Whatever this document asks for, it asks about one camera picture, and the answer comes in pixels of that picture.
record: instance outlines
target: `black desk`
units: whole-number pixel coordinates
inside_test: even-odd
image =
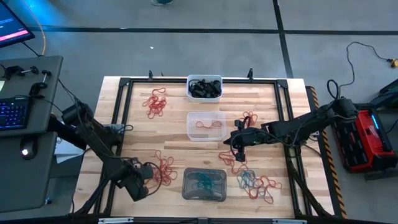
[[[39,72],[48,70],[52,73],[47,77],[45,82],[48,85],[46,89],[40,91],[45,99],[53,102],[55,91],[57,90],[58,78],[60,76],[63,58],[61,56],[23,58],[0,61],[5,67],[18,65],[28,70],[31,66],[36,66]],[[24,77],[13,76],[10,80],[0,78],[0,82],[4,81],[4,86],[0,91],[0,98],[12,98],[16,95],[28,95],[31,86],[37,82],[42,82],[44,75],[39,73],[26,73]],[[52,105],[44,100],[33,100],[32,109],[29,115],[29,122],[25,129],[17,129],[10,131],[0,131],[0,138],[5,136],[17,136],[22,134],[45,133],[50,119]]]
[[[46,100],[53,102],[63,58],[61,56],[3,60],[5,67],[18,65],[23,69],[36,66],[39,71],[48,70],[48,87],[40,91]],[[43,74],[26,73],[25,77],[13,76],[4,82],[0,98],[28,95],[30,87],[42,82]],[[38,208],[44,204],[51,163],[57,140],[56,132],[48,132],[52,105],[43,100],[32,101],[26,129],[0,131],[0,212]],[[21,157],[22,135],[37,134],[37,155],[29,161]]]
[[[19,137],[0,140],[0,212],[38,208],[44,204],[57,134],[40,135],[39,150],[24,160]]]

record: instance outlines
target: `blue light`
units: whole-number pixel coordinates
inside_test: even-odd
[[[372,119],[373,119],[373,123],[376,126],[377,129],[379,129],[379,126],[376,123],[376,119],[374,118],[374,115],[372,114]]]

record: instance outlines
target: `black floor line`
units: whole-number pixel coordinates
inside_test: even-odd
[[[278,0],[273,0],[272,2],[274,3],[274,11],[276,16],[276,23],[278,25],[280,47],[282,49],[282,56],[284,58],[286,77],[293,78],[292,65],[290,64],[289,51],[287,50],[286,37],[284,33],[284,24],[282,22],[282,16],[280,14],[279,3]]]
[[[29,26],[40,31],[38,26]],[[186,28],[99,28],[43,25],[46,32],[115,32],[115,33],[191,33],[191,34],[297,34],[297,35],[398,35],[398,30],[285,30],[285,29],[186,29]]]
[[[40,31],[37,26],[31,31]],[[95,28],[43,26],[46,32],[106,32],[106,33],[181,33],[181,34],[278,34],[276,29],[181,29],[181,28]]]
[[[284,30],[298,35],[398,35],[398,30]]]

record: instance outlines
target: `paper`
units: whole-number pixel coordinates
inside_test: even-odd
[[[83,150],[74,146],[73,144],[57,138],[57,145],[55,146],[55,157],[57,158],[57,163],[80,156],[83,154],[83,152]]]

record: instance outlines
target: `plastic bin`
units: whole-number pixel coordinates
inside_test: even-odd
[[[226,172],[216,169],[186,168],[182,197],[186,200],[225,201]]]
[[[211,81],[220,81],[221,83],[221,95],[216,98],[195,98],[192,97],[191,93],[189,92],[189,84],[192,85],[192,83],[196,83],[198,81],[192,81],[191,80],[202,80],[204,79],[206,82],[211,82]],[[186,93],[188,96],[189,101],[191,102],[199,102],[199,103],[218,103],[220,102],[221,97],[223,96],[223,78],[219,75],[189,75],[187,78],[187,89]]]
[[[225,114],[220,111],[189,112],[187,134],[191,141],[220,141],[226,136]]]

